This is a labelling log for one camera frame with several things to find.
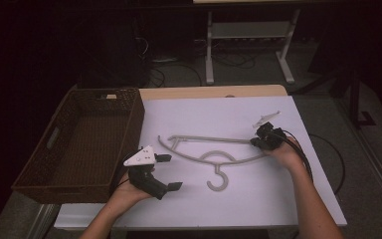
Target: metal stand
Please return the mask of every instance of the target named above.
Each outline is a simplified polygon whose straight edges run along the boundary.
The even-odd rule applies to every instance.
[[[285,44],[276,55],[288,84],[294,83],[294,78],[287,65],[287,50],[296,27],[299,9],[293,12],[291,21],[282,22],[253,22],[253,23],[213,23],[212,12],[208,13],[207,21],[207,54],[206,54],[206,83],[215,83],[212,62],[212,39],[255,39],[255,38],[285,38]]]
[[[374,119],[368,112],[361,112],[365,119],[359,120],[358,112],[360,79],[355,68],[356,67],[351,64],[343,67],[338,67],[336,70],[320,77],[307,86],[289,93],[289,95],[303,95],[330,80],[337,79],[331,87],[329,93],[333,98],[342,98],[346,90],[350,87],[349,118],[353,125],[358,129],[360,129],[362,125],[375,125],[376,123],[374,122]]]

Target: white board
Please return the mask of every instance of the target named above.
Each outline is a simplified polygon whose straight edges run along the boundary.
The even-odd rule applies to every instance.
[[[252,125],[261,116],[277,111],[282,113],[272,124],[290,131],[299,140],[321,198],[336,223],[346,225],[292,97],[155,100],[144,101],[144,106],[140,146],[152,145],[155,153],[172,154],[170,162],[156,164],[153,175],[165,184],[182,181],[183,185],[179,191],[168,192],[162,200],[150,198],[139,202],[114,227],[137,230],[296,225],[291,178],[274,158],[222,166],[229,184],[225,190],[216,192],[207,186],[208,180],[214,185],[222,183],[214,166],[170,153],[157,141],[161,135],[169,143],[167,138],[173,134],[250,139],[256,132]],[[220,142],[188,141],[177,147],[178,151],[195,157],[214,149],[224,150],[237,159],[261,152],[249,144]],[[55,227],[85,228],[100,209],[101,204],[65,204]]]

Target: dark floor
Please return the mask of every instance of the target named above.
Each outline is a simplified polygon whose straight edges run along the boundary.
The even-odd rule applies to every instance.
[[[309,73],[307,68],[315,52],[315,44],[293,44],[287,61],[295,77],[295,84],[285,83],[276,60],[275,47],[254,50],[245,54],[218,55],[219,61],[241,64],[241,68],[214,64],[215,86],[233,85],[284,85],[291,92],[319,77]],[[198,57],[194,63],[172,62],[158,65],[151,71],[150,88],[198,87],[204,84],[204,58]],[[342,228],[346,238],[382,238],[382,175],[377,175],[374,156],[382,165],[382,107],[374,92],[361,86],[360,110],[369,112],[376,125],[354,129],[348,120],[348,96],[336,100],[327,91],[332,82],[324,84],[304,96],[294,100],[309,133],[329,140],[341,153],[346,169],[345,180],[339,193],[338,202],[348,225]],[[342,177],[342,164],[336,152],[323,139],[312,138],[312,143],[333,188]],[[35,238],[31,228],[37,226],[36,215],[40,205],[13,193],[0,217],[0,238]],[[45,218],[37,235],[47,233],[46,238],[76,238],[80,232],[68,232],[52,227],[57,210]],[[295,228],[269,230],[272,239],[292,238]],[[124,232],[113,232],[112,238],[122,238]]]

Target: person's left hand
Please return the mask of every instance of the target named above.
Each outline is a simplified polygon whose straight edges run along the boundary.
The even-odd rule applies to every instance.
[[[114,213],[113,216],[117,218],[135,203],[150,197],[152,197],[150,194],[136,188],[129,182],[128,172],[126,172],[105,207],[109,207],[110,212]]]

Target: white metal frame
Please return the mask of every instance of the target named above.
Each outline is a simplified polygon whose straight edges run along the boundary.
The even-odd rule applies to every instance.
[[[213,62],[212,62],[212,39],[228,39],[228,38],[285,38],[285,44],[282,47],[281,51],[277,51],[276,55],[281,66],[282,72],[284,73],[286,82],[288,84],[294,83],[294,78],[290,71],[289,66],[287,65],[287,50],[289,48],[294,29],[296,27],[297,18],[299,16],[299,9],[294,10],[292,19],[290,21],[285,22],[260,22],[256,23],[260,25],[260,28],[257,29],[256,33],[243,33],[242,28],[239,29],[240,33],[236,33],[235,36],[231,35],[231,32],[228,33],[217,33],[215,34],[215,25],[219,28],[227,28],[228,26],[232,26],[234,23],[213,23],[212,21],[212,12],[208,14],[207,21],[207,54],[206,54],[206,83],[207,85],[213,85],[215,83],[214,73],[213,73]]]

